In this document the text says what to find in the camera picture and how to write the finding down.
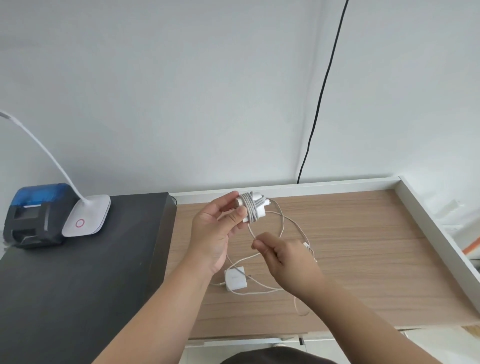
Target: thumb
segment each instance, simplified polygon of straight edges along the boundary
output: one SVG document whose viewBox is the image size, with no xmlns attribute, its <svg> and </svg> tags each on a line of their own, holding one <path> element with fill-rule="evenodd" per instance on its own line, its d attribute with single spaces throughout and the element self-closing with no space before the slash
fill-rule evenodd
<svg viewBox="0 0 480 364">
<path fill-rule="evenodd" d="M 220 231 L 223 234 L 228 234 L 230 230 L 242 222 L 242 220 L 247 216 L 247 213 L 247 208 L 245 206 L 240 206 L 233 212 L 226 214 L 218 221 L 220 224 Z"/>
<path fill-rule="evenodd" d="M 258 250 L 258 252 L 264 257 L 268 270 L 273 274 L 280 262 L 272 248 L 265 245 L 262 241 L 255 239 L 252 243 L 252 249 Z"/>
</svg>

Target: small white charger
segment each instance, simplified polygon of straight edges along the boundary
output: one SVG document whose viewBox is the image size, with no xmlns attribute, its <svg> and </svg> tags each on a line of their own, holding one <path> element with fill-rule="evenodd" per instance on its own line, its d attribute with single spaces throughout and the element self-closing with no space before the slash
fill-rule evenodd
<svg viewBox="0 0 480 364">
<path fill-rule="evenodd" d="M 247 288 L 247 277 L 245 276 L 243 267 L 227 269 L 225 271 L 225 285 L 227 286 L 227 291 Z"/>
</svg>

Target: right hand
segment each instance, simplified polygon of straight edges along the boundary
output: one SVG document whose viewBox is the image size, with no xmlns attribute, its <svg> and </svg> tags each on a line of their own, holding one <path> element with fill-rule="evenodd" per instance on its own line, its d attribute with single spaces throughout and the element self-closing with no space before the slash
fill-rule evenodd
<svg viewBox="0 0 480 364">
<path fill-rule="evenodd" d="M 284 241 L 264 232 L 253 241 L 252 249 L 262 254 L 278 284 L 302 301 L 308 300 L 315 286 L 321 284 L 322 271 L 299 240 Z"/>
</svg>

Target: wooden desk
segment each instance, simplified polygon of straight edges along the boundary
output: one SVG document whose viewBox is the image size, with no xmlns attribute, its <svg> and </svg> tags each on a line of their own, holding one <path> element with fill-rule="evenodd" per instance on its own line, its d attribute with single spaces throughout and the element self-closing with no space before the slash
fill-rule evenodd
<svg viewBox="0 0 480 364">
<path fill-rule="evenodd" d="M 334 277 L 396 327 L 479 322 L 480 315 L 430 245 L 394 190 L 279 197 L 284 214 L 305 231 L 325 274 Z M 204 204 L 178 205 L 167 274 L 183 257 L 192 218 Z M 288 220 L 286 239 L 300 239 Z M 254 233 L 278 234 L 280 216 L 267 214 Z M 230 240 L 233 261 L 253 254 L 247 230 Z M 242 262 L 245 272 L 277 286 L 261 256 Z M 223 281 L 223 270 L 213 282 Z M 248 281 L 242 291 L 262 291 Z M 307 308 L 301 303 L 299 310 Z M 238 296 L 210 286 L 191 339 L 278 337 L 327 330 L 313 313 L 300 317 L 286 292 Z"/>
</svg>

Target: black cable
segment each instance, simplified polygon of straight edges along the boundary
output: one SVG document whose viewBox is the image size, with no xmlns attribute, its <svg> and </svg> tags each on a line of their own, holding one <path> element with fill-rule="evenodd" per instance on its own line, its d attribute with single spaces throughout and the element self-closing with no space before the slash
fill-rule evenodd
<svg viewBox="0 0 480 364">
<path fill-rule="evenodd" d="M 343 7 L 343 11 L 342 11 L 342 16 L 340 17 L 340 23 L 338 24 L 338 30 L 336 31 L 335 43 L 333 44 L 332 54 L 330 55 L 330 62 L 328 63 L 327 72 L 325 73 L 322 90 L 320 91 L 320 96 L 318 97 L 317 112 L 315 113 L 315 119 L 313 119 L 312 132 L 310 133 L 310 138 L 308 139 L 307 152 L 305 153 L 305 158 L 303 159 L 303 163 L 301 164 L 301 167 L 300 167 L 297 183 L 300 183 L 301 172 L 303 171 L 303 166 L 305 165 L 305 161 L 307 160 L 308 152 L 310 150 L 310 142 L 312 141 L 313 132 L 315 131 L 315 126 L 317 125 L 318 110 L 320 109 L 320 103 L 322 102 L 322 96 L 324 94 L 328 73 L 330 72 L 330 67 L 332 66 L 333 55 L 335 54 L 335 48 L 336 48 L 336 41 L 338 41 L 338 35 L 340 34 L 340 29 L 342 27 L 342 22 L 343 22 L 343 16 L 345 15 L 345 10 L 347 10 L 347 5 L 348 5 L 348 0 L 345 1 L 345 6 Z"/>
</svg>

